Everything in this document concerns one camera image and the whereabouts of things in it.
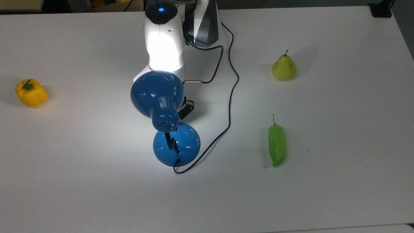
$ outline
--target pepper stem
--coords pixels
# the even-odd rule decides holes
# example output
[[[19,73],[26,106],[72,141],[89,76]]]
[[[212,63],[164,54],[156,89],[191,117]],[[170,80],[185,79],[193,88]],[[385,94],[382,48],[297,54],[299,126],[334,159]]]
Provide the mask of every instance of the pepper stem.
[[[23,89],[30,90],[33,87],[32,84],[30,84],[30,79],[26,81],[26,83],[23,85]]]

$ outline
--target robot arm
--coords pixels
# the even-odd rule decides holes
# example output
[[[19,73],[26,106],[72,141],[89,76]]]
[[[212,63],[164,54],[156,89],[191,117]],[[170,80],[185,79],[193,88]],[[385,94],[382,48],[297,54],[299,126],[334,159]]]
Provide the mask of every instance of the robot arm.
[[[200,47],[209,47],[219,39],[221,21],[215,0],[196,0],[193,4],[181,2],[184,4],[155,3],[145,10],[144,34],[149,62],[134,82],[152,70],[171,72],[184,81],[184,37]],[[185,9],[185,14],[180,16],[178,9],[181,12]]]

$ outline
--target green pear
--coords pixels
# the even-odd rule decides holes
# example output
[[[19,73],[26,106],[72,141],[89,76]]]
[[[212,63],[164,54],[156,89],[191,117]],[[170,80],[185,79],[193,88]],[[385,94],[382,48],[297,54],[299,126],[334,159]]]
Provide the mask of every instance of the green pear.
[[[273,76],[280,81],[289,80],[296,74],[296,64],[286,54],[287,50],[272,66]]]

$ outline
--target table surface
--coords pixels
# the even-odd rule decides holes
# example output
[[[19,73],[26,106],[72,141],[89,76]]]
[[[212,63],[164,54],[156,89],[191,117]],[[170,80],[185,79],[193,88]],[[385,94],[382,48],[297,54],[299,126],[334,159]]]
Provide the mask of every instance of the table surface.
[[[290,233],[413,233],[414,230],[408,225],[386,225],[368,227],[350,227],[309,231],[289,231]]]
[[[368,7],[224,10],[240,74],[232,126],[188,173],[152,151],[156,131],[130,101],[148,62],[143,12],[3,15],[2,232],[274,232],[414,222],[414,62],[395,19]],[[226,48],[230,35],[217,42]],[[286,50],[297,77],[271,66]],[[188,79],[219,52],[185,48]],[[24,106],[14,86],[48,91]],[[227,58],[186,84],[184,120],[201,150],[228,124]],[[267,130],[286,133],[272,167]]]
[[[43,0],[0,0],[0,11],[40,12]]]

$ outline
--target power cord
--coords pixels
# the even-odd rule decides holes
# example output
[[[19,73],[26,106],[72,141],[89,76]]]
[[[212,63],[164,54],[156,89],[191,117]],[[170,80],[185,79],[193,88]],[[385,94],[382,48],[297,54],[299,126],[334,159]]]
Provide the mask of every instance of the power cord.
[[[217,62],[216,70],[214,71],[213,77],[209,81],[205,82],[205,81],[200,81],[200,80],[185,80],[183,82],[183,84],[186,84],[186,83],[202,83],[202,84],[211,83],[213,81],[213,79],[216,77],[217,71],[219,70],[221,58],[223,57],[224,47],[222,45],[218,45],[218,46],[213,47],[213,48],[203,49],[203,48],[199,48],[199,47],[195,46],[191,41],[187,41],[187,42],[191,47],[193,47],[197,50],[200,50],[200,51],[211,51],[211,50],[214,50],[214,49],[221,48],[221,53],[220,53],[219,61]]]
[[[123,11],[123,12],[127,11],[128,7],[131,5],[132,1],[133,1],[133,0],[131,0],[131,1],[130,1],[130,3],[128,3],[128,6],[127,6],[127,7],[125,7],[125,9],[124,9],[124,11]]]
[[[203,152],[203,154],[201,154],[200,155],[200,157],[198,157],[198,159],[190,166],[190,167],[188,167],[187,169],[185,169],[184,171],[181,171],[181,172],[179,172],[179,171],[177,171],[176,170],[176,166],[177,166],[177,164],[179,164],[180,162],[181,162],[181,160],[180,159],[177,159],[177,161],[176,161],[176,163],[174,164],[174,166],[173,166],[173,170],[174,170],[174,172],[175,173],[177,173],[177,174],[183,174],[183,173],[185,173],[185,172],[187,172],[188,170],[190,170],[192,167],[194,167],[194,165],[196,165],[197,163],[198,163],[198,161],[200,161],[201,160],[201,158],[203,158],[203,156],[207,153],[207,151],[214,145],[214,143],[216,143],[217,142],[217,140],[219,140],[229,129],[230,129],[230,126],[231,126],[231,102],[232,102],[232,99],[233,99],[233,92],[234,92],[234,89],[236,88],[236,85],[237,85],[237,83],[239,82],[239,80],[240,80],[240,76],[238,75],[238,73],[237,73],[237,71],[234,69],[234,67],[233,67],[233,64],[231,63],[231,59],[230,59],[230,50],[231,50],[231,47],[233,46],[233,41],[234,41],[234,34],[233,34],[233,32],[231,32],[230,31],[230,29],[228,29],[223,23],[221,23],[222,25],[223,25],[223,27],[227,30],[227,31],[229,31],[230,33],[231,33],[231,43],[230,43],[230,46],[229,46],[229,62],[230,62],[230,66],[231,66],[231,68],[233,69],[233,72],[236,74],[236,76],[237,76],[237,81],[236,81],[236,83],[234,84],[234,86],[233,86],[233,88],[231,89],[231,92],[230,92],[230,99],[229,99],[229,125],[227,126],[227,128],[221,133],[221,134],[219,134],[211,143],[210,143],[210,145],[204,150],[204,152]]]

